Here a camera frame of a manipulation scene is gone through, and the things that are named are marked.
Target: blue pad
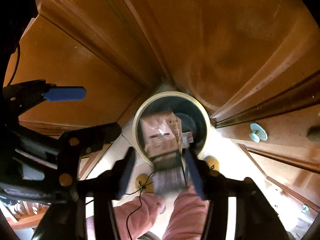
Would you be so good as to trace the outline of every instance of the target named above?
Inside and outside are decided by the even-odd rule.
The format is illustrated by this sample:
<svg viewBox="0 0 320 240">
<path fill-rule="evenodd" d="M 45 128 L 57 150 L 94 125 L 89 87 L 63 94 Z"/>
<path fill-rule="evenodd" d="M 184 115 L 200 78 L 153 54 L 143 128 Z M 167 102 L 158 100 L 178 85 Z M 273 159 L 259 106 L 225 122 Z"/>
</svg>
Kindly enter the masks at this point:
<svg viewBox="0 0 320 240">
<path fill-rule="evenodd" d="M 44 94 L 49 102 L 78 101 L 84 99 L 87 92 L 84 87 L 53 87 Z"/>
</svg>

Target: round trash bin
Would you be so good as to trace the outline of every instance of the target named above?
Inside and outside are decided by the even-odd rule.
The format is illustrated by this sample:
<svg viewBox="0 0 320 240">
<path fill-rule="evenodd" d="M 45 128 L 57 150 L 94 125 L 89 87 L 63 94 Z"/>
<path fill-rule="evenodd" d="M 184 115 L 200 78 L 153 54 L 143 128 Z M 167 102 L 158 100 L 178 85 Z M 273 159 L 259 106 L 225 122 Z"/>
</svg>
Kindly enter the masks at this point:
<svg viewBox="0 0 320 240">
<path fill-rule="evenodd" d="M 208 132 L 210 131 L 209 116 L 204 107 L 192 96 L 181 92 L 169 91 L 156 94 L 145 101 L 137 111 L 132 126 L 134 147 L 137 152 L 150 164 L 144 149 L 144 139 L 140 126 L 140 118 L 159 112 L 173 112 L 181 119 L 182 132 L 192 131 L 196 144 L 198 158 L 203 156 Z"/>
</svg>

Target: cream colored rim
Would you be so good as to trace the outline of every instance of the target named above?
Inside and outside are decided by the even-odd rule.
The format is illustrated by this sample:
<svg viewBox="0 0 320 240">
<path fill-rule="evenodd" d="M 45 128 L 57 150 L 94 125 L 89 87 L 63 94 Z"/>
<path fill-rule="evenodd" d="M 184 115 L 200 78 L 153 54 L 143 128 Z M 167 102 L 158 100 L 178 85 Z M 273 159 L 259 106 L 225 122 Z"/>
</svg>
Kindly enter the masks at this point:
<svg viewBox="0 0 320 240">
<path fill-rule="evenodd" d="M 162 92 L 159 94 L 156 94 L 154 96 L 152 96 L 151 98 L 149 98 L 148 100 L 146 100 L 138 109 L 136 115 L 134 116 L 133 119 L 133 125 L 132 125 L 132 134 L 133 134 L 133 143 L 134 143 L 134 148 L 136 149 L 136 151 L 140 154 L 140 156 L 142 158 L 145 159 L 145 161 L 147 163 L 149 163 L 150 165 L 153 165 L 152 162 L 149 160 L 148 156 L 146 155 L 146 153 L 144 152 L 144 150 L 141 148 L 139 141 L 138 141 L 138 123 L 139 123 L 139 119 L 141 114 L 143 113 L 143 111 L 147 108 L 148 105 L 150 105 L 152 102 L 156 101 L 159 98 L 163 98 L 163 97 L 168 97 L 168 96 L 175 96 L 175 97 L 181 97 L 184 98 L 188 101 L 190 101 L 191 103 L 193 103 L 194 105 L 196 105 L 198 107 L 198 109 L 201 111 L 202 116 L 204 117 L 205 120 L 205 124 L 206 124 L 206 128 L 207 128 L 207 136 L 205 138 L 205 142 L 203 145 L 202 150 L 199 152 L 198 158 L 201 159 L 204 155 L 204 151 L 206 149 L 207 143 L 208 143 L 208 135 L 210 132 L 210 120 L 209 120 L 209 116 L 206 112 L 206 110 L 204 109 L 204 107 L 196 100 L 194 99 L 192 96 L 189 96 L 185 93 L 181 93 L 181 92 L 176 92 L 176 91 L 168 91 L 168 92 Z"/>
</svg>

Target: person's leg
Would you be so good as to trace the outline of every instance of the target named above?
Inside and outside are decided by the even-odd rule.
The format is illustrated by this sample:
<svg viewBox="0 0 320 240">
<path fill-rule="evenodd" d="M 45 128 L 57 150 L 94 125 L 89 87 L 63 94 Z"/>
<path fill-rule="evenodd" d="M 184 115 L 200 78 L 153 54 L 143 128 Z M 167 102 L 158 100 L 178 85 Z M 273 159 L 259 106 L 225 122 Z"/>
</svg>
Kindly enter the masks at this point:
<svg viewBox="0 0 320 240">
<path fill-rule="evenodd" d="M 128 227 L 132 239 L 137 239 L 139 236 L 148 232 L 149 229 L 154 225 L 158 214 L 164 208 L 164 203 L 161 197 L 155 196 L 151 193 L 145 193 L 153 191 L 153 187 L 150 186 L 148 186 L 147 189 L 145 189 L 141 194 L 141 208 L 139 208 L 129 217 Z M 124 203 L 123 205 L 114 208 L 114 213 L 121 240 L 130 240 L 126 227 L 126 220 L 128 215 L 132 211 L 137 209 L 139 206 L 140 200 L 139 196 L 137 196 L 133 200 L 128 201 L 127 203 Z M 95 239 L 93 216 L 87 218 L 87 235 L 88 240 Z"/>
<path fill-rule="evenodd" d="M 219 162 L 213 157 L 205 159 L 212 170 L 219 171 Z M 173 204 L 169 224 L 162 240 L 199 240 L 208 213 L 209 201 L 202 200 L 193 184 L 180 192 Z"/>
</svg>

